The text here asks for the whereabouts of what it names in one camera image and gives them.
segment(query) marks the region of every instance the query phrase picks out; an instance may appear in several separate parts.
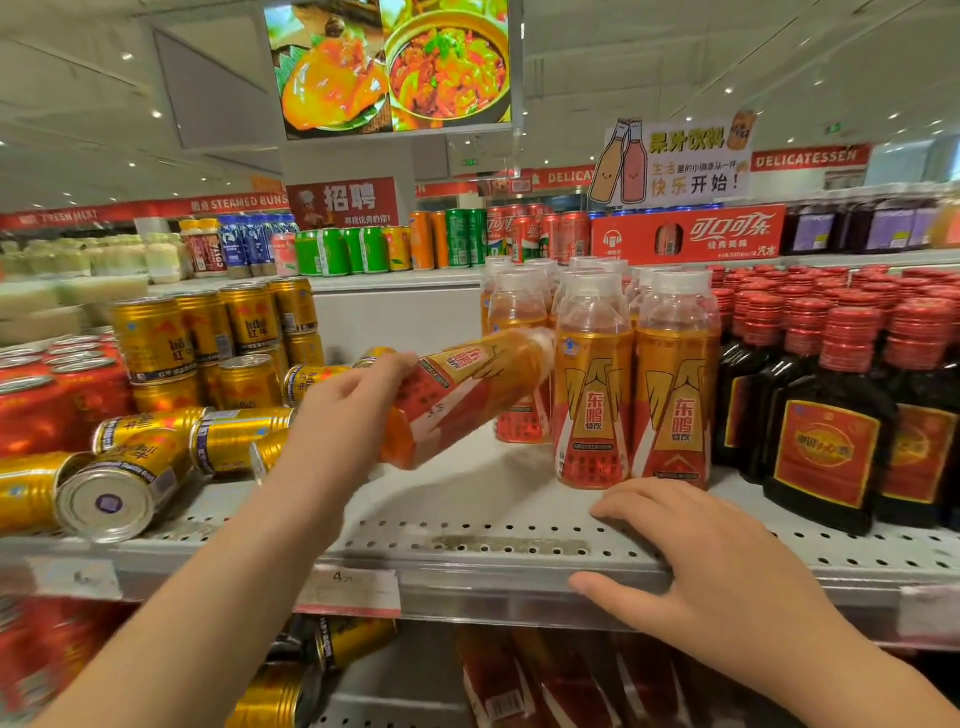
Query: cartoon bottle illustration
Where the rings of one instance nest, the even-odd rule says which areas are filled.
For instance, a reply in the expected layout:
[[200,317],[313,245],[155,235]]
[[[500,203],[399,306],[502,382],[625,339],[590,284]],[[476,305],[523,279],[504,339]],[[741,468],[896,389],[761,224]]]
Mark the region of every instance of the cartoon bottle illustration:
[[387,417],[380,462],[418,468],[531,397],[553,371],[555,351],[547,328],[508,328],[422,357]]
[[490,299],[496,285],[496,274],[514,269],[514,262],[505,255],[488,255],[484,269],[480,274],[480,330],[486,336],[490,333]]
[[709,271],[662,272],[636,331],[636,477],[706,489],[720,358],[720,313]]
[[[543,273],[517,270],[501,273],[490,300],[491,333],[510,328],[546,328],[549,319],[543,291]],[[550,382],[516,402],[496,418],[496,439],[505,443],[543,443],[550,439]]]
[[647,199],[647,149],[643,146],[643,122],[630,122],[630,144],[623,156],[624,205],[636,205]]
[[589,193],[589,198],[595,203],[609,205],[613,199],[613,192],[623,168],[623,153],[627,146],[626,136],[629,130],[630,123],[628,121],[623,119],[617,121],[616,127],[613,129],[613,137],[600,156],[600,161],[597,162]]
[[557,477],[610,488],[630,477],[633,331],[620,275],[567,280],[557,321],[553,408]]

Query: hand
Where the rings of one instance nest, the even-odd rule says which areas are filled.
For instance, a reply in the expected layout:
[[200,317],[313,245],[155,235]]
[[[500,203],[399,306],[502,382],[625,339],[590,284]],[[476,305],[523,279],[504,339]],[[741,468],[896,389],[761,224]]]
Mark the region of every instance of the hand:
[[323,488],[346,505],[376,462],[396,390],[416,363],[414,354],[384,354],[310,387],[270,481]]
[[610,488],[590,509],[628,522],[670,562],[665,596],[580,572],[570,586],[634,629],[677,647],[778,702],[811,670],[873,648],[830,604],[813,574],[762,523],[677,480]]

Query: price tag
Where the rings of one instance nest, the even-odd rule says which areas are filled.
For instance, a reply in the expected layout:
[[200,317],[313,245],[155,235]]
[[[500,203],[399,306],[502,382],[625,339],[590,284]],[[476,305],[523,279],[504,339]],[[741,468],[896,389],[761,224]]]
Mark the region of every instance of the price tag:
[[27,563],[34,573],[39,595],[110,601],[123,598],[117,572],[107,559],[31,556]]
[[396,571],[314,567],[297,599],[297,611],[397,619],[400,585]]
[[897,633],[906,643],[960,646],[960,583],[903,587]]

